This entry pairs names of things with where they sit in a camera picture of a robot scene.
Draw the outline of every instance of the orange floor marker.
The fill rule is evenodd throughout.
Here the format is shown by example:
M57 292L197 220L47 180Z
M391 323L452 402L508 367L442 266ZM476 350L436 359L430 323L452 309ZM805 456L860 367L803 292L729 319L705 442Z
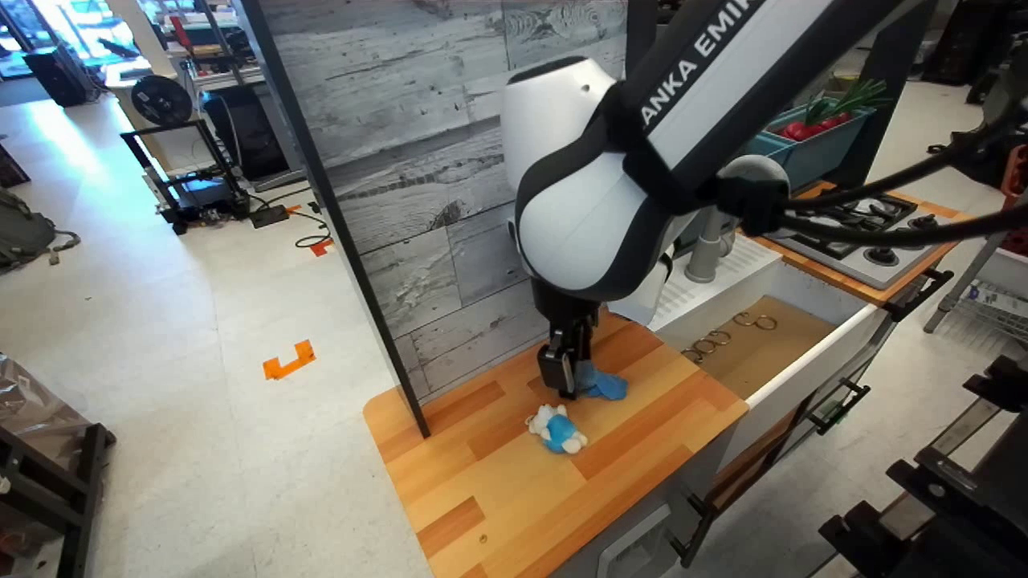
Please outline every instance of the orange floor marker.
M331 247L331 236L325 236L325 239L312 244L312 253L316 253L316 258L325 258L325 253L328 253L328 247Z
M272 359L265 361L265 377L286 377L288 373L309 367L312 359L316 359L312 341L299 341L294 361L282 367L280 356L272 356Z

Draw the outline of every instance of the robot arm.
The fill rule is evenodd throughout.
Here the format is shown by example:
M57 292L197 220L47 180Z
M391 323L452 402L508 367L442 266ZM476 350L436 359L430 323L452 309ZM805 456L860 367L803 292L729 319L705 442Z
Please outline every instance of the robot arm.
M567 58L505 92L515 236L532 279L631 294L786 98L916 0L685 0L626 79Z

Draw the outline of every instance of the cardboard box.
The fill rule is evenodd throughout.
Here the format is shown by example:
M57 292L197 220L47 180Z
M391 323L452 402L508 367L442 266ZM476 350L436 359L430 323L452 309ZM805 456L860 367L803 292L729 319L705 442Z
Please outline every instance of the cardboard box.
M766 294L681 353L749 398L826 334L830 320Z

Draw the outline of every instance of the black bracket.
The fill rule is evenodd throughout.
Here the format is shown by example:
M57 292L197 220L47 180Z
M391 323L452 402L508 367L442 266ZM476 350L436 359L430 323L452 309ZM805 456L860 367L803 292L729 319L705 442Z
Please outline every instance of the black bracket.
M964 387L1005 411L1021 411L1028 404L1028 373L1009 356L1000 356L986 376L966 377Z
M924 276L927 276L927 283L920 288L920 294L884 306L890 320L900 323L906 313L913 313L920 306L924 306L945 283L955 279L950 270L924 270Z
M689 502L689 503L697 511L697 518L700 518L700 520L697 520L697 529L690 533L689 541L681 541L679 536L666 536L668 547L679 551L679 565L681 565L681 569L695 565L695 559L697 559L697 551L700 551L700 547L705 547L712 520L719 518L719 511L718 511L710 502L705 502L700 494L685 494L685 502Z
M904 541L869 502L854 503L844 518L826 520L820 533L871 578L888 574L904 559Z
M815 434L821 437L821 434L830 434L850 407L857 407L863 398L869 398L869 392L871 392L871 384L857 384L857 383L850 383L850 377L841 377L838 383L838 387L849 387L849 396L844 396L844 402L838 402L834 407L830 407L830 411L805 411L805 419L815 426Z
M972 529L986 533L994 541L1009 551L1028 551L1028 539L1001 513L976 496L969 472L950 462L940 453L923 448L920 467L910 462L894 462L890 478L900 482L913 496L927 503L938 513L964 518Z

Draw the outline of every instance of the desk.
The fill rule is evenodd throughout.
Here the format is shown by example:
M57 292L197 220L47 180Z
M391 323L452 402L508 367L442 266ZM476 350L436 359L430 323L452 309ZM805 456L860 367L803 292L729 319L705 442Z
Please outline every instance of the desk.
M526 418L554 404L536 350L425 404L421 440L399 387L364 411L434 574L554 574L637 502L729 429L744 402L641 323L604 319L593 356L631 398L569 404L592 437L554 456Z

